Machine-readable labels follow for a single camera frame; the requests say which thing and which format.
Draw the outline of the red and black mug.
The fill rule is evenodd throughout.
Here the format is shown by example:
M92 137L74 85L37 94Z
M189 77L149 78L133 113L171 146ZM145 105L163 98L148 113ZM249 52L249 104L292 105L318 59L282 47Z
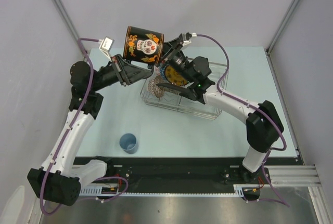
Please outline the red and black mug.
M127 61L157 65L161 59L163 43L163 33L128 26L123 58Z

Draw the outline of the black floral square plate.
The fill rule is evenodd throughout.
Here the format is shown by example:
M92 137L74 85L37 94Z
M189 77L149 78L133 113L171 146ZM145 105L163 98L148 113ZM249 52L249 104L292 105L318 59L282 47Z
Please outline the black floral square plate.
M185 87L168 84L168 83L157 83L156 84L157 89L154 89L154 95L157 98L163 97L165 92L173 93L175 95L180 95L182 97L191 98L193 95L192 91L190 89L187 89Z

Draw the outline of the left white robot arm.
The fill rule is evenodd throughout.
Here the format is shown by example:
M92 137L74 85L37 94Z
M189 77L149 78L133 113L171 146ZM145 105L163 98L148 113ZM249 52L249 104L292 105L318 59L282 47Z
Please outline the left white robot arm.
M66 122L40 168L30 169L27 175L43 213L48 214L45 201L72 206L79 198L81 189L90 183L120 180L110 158L95 156L79 169L72 169L72 166L85 135L101 110L104 98L99 90L116 83L129 86L149 78L152 73L151 64L142 68L124 60L121 55L113 56L98 71L94 70L91 59L72 65L72 97Z

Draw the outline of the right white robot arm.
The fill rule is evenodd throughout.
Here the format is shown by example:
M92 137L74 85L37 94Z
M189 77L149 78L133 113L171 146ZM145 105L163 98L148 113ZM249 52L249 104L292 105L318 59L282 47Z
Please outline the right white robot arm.
M270 152L275 149L275 141L280 139L283 143L280 151L286 150L283 124L270 101L255 103L242 99L223 89L220 82L210 80L211 69L207 58L198 56L190 61L182 49L191 43L193 37L196 37L195 33L180 34L163 43L162 56L157 62L161 69L172 67L190 85L182 87L170 82L159 83L158 87L171 89L189 100L221 109L245 124L249 149L239 168L239 178L252 183L258 178L259 169L264 167Z

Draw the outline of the yellow patterned round plate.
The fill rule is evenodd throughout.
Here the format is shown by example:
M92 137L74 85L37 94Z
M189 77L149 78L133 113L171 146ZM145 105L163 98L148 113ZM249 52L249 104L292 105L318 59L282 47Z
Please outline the yellow patterned round plate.
M177 86L185 86L189 83L189 81L183 78L173 67L170 65L166 66L161 70L161 74L164 79L169 83Z

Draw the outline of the steel wire dish rack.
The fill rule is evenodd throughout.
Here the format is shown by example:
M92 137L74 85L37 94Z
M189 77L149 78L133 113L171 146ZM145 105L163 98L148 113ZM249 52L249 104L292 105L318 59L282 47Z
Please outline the steel wire dish rack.
M165 92L162 98L156 98L155 96L151 95L147 90L149 80L155 76L157 76L157 74L154 70L153 75L145 80L144 85L141 88L140 97L145 104L171 111L190 114L209 120L215 120L221 115L222 110L220 108L209 106L203 103L203 100L201 98L198 98L197 100L194 98L189 99L169 92ZM164 83L170 84L164 78L163 80ZM187 85L182 87L192 87L192 83L189 82Z

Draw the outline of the blue triangle patterned bowl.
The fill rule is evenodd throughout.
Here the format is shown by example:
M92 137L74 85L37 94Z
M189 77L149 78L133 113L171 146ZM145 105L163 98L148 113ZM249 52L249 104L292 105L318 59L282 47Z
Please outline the blue triangle patterned bowl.
M157 75L161 76L162 78L165 78L163 68L155 67L155 72L156 72Z

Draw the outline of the red patterned white bowl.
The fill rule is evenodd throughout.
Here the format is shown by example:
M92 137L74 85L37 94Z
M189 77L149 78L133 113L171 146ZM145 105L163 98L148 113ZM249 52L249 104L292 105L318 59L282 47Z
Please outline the red patterned white bowl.
M151 78L147 85L148 92L151 95L155 96L156 98L162 98L164 95L164 90L159 88L157 86L157 84L163 83L163 82L164 82L164 80L160 75L157 75L157 76Z

